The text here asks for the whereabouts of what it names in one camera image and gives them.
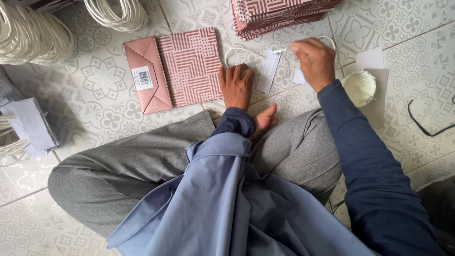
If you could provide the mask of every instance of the leg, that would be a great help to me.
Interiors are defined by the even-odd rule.
[[[315,109],[282,123],[253,147],[249,160],[260,175],[291,181],[325,205],[341,176],[341,165],[324,113]]]
[[[213,130],[203,111],[72,155],[52,170],[49,193],[76,220],[108,237],[148,192],[185,171],[185,147]]]

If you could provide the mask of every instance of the glue bowl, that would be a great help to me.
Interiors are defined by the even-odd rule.
[[[376,92],[376,81],[367,71],[356,71],[350,73],[341,80],[349,99],[358,108],[366,106]]]

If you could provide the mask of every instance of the hand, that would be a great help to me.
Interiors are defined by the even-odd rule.
[[[316,93],[335,80],[335,51],[316,38],[292,42],[289,47],[300,61],[305,80]]]
[[[255,74],[252,70],[248,70],[242,78],[242,73],[247,68],[246,64],[232,66],[226,70],[226,75],[224,75],[223,64],[220,65],[219,80],[226,108],[238,107],[248,111]]]
[[[277,104],[272,102],[268,108],[259,114],[252,116],[256,122],[256,131],[248,139],[254,142],[264,135],[273,125],[277,124],[275,113],[277,112]]]

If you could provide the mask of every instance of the gray cardboard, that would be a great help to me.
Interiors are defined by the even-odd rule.
[[[365,68],[365,71],[376,78],[376,92],[374,98],[385,104],[385,91],[387,89],[387,79],[389,78],[388,69]],[[374,99],[365,107],[359,108],[360,111],[368,118],[368,122],[373,128],[384,127],[384,108],[385,106]]]

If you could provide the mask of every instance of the barcode label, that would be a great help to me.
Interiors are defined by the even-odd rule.
[[[131,74],[133,74],[136,91],[153,88],[148,66],[133,68],[131,69]]]

